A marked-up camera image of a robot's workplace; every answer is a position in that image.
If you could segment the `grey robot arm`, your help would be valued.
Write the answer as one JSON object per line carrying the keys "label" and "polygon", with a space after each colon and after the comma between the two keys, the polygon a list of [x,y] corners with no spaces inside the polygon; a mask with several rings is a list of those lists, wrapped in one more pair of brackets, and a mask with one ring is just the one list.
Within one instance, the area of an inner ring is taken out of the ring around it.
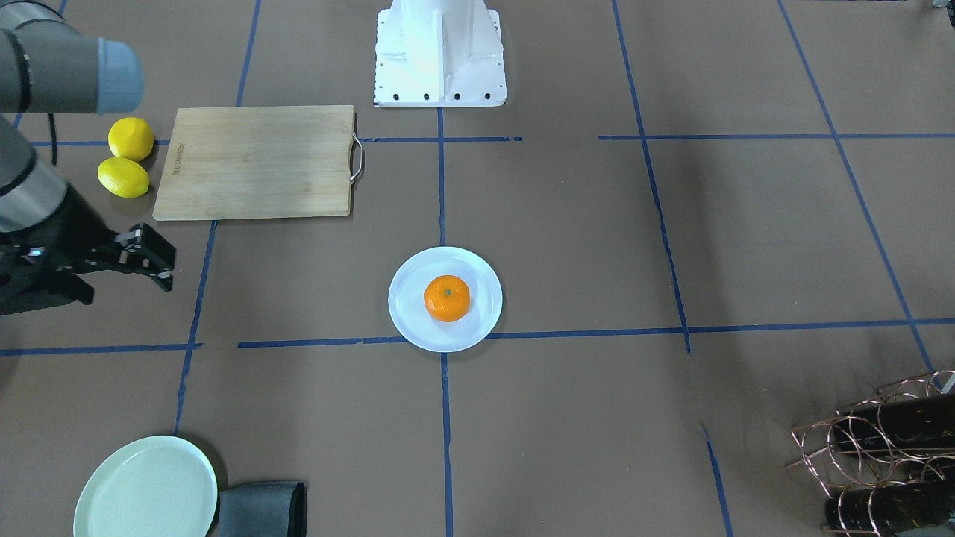
{"label": "grey robot arm", "polygon": [[[128,113],[140,105],[140,59],[122,42],[85,37],[53,7],[4,1],[3,113]],[[173,288],[176,248],[149,224],[117,233],[9,120],[2,122],[1,310],[30,312],[95,292],[85,273],[114,271]]]}

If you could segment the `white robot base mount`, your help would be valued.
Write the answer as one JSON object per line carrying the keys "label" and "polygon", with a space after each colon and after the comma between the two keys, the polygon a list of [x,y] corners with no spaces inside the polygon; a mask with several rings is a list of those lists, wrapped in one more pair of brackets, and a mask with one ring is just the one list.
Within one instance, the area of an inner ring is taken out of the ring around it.
{"label": "white robot base mount", "polygon": [[392,1],[376,18],[373,105],[500,107],[501,17],[484,1]]}

